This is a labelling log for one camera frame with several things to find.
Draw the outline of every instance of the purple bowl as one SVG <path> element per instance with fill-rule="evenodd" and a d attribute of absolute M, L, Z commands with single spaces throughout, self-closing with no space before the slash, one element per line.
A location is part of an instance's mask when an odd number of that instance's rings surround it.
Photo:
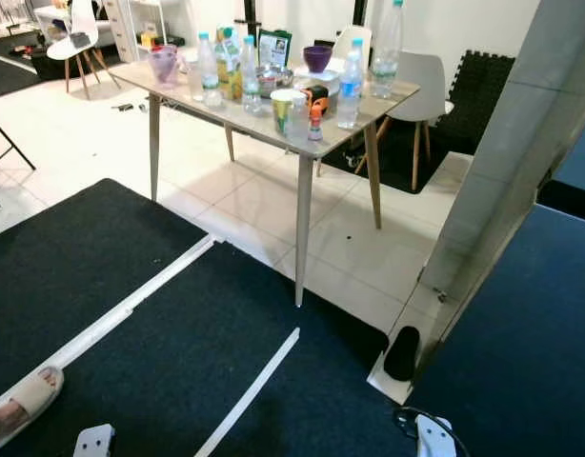
<path fill-rule="evenodd" d="M 333 48 L 328 46 L 307 46 L 303 49 L 303 60 L 312 73 L 321 73 L 329 65 Z"/>

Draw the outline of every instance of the plastic water bottle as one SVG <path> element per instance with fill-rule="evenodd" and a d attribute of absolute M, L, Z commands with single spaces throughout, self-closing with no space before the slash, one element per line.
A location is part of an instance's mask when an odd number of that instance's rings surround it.
<path fill-rule="evenodd" d="M 261 95 L 259 94 L 256 64 L 254 60 L 254 36 L 244 37 L 244 49 L 240 62 L 242 70 L 242 107 L 250 114 L 261 111 Z"/>
<path fill-rule="evenodd" d="M 209 108 L 220 107 L 223 103 L 223 96 L 218 88 L 218 66 L 206 31 L 199 32 L 197 60 L 201 74 L 201 86 L 204 89 L 204 104 Z"/>
<path fill-rule="evenodd" d="M 289 108 L 289 119 L 286 124 L 286 136 L 292 141 L 304 141 L 308 139 L 308 125 L 310 123 L 310 110 L 307 97 L 299 92 L 294 97 Z"/>
<path fill-rule="evenodd" d="M 339 96 L 337 99 L 337 125 L 341 129 L 353 129 L 358 116 L 360 91 L 362 90 L 362 39 L 354 38 L 352 50 L 343 66 Z"/>
<path fill-rule="evenodd" d="M 374 97 L 388 98 L 398 70 L 398 57 L 403 47 L 403 0 L 393 0 L 386 5 L 375 39 L 375 51 L 371 73 Z"/>

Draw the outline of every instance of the cable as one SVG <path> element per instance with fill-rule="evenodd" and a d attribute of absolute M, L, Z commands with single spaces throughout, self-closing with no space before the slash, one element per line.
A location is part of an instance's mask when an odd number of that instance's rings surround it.
<path fill-rule="evenodd" d="M 426 412 L 422 409 L 419 409 L 417 407 L 400 407 L 395 413 L 395 418 L 396 418 L 396 424 L 398 425 L 399 428 L 401 428 L 405 434 L 407 436 L 411 436 L 409 434 L 409 431 L 404 428 L 404 426 L 407 425 L 407 421 L 408 419 L 401 413 L 404 413 L 405 411 L 410 411 L 410 412 L 415 412 L 416 414 L 421 414 L 423 416 L 428 417 L 431 421 L 434 421 L 435 423 L 437 423 L 440 427 L 442 427 L 448 434 L 449 436 L 451 436 L 452 438 L 454 438 L 455 443 L 460 447 L 460 449 L 462 449 L 462 451 L 464 452 L 464 455 L 466 457 L 472 457 L 471 453 L 466 449 L 466 446 L 464 446 L 464 443 L 462 443 L 462 440 L 460 440 L 457 435 L 454 433 L 454 431 L 447 425 L 445 424 L 443 421 L 441 421 L 438 417 L 433 416 L 430 412 Z"/>

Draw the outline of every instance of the cup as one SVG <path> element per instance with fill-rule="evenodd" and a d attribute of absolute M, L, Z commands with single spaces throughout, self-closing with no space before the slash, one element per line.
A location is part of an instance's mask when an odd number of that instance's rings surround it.
<path fill-rule="evenodd" d="M 155 79 L 162 86 L 173 86 L 176 77 L 176 46 L 155 47 L 149 53 L 149 64 Z"/>
<path fill-rule="evenodd" d="M 293 104 L 293 99 L 305 99 L 305 93 L 295 89 L 278 89 L 274 90 L 270 97 L 272 98 L 275 129 L 284 134 L 286 132 L 286 124 L 289 120 L 289 108 Z"/>

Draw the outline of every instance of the paper cup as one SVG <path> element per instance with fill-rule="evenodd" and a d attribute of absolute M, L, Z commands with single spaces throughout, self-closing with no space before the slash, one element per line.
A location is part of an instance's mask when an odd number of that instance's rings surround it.
<path fill-rule="evenodd" d="M 274 90 L 270 97 L 272 98 L 275 129 L 284 134 L 289 120 L 289 108 L 293 104 L 293 99 L 306 98 L 305 93 L 295 89 L 278 89 Z"/>

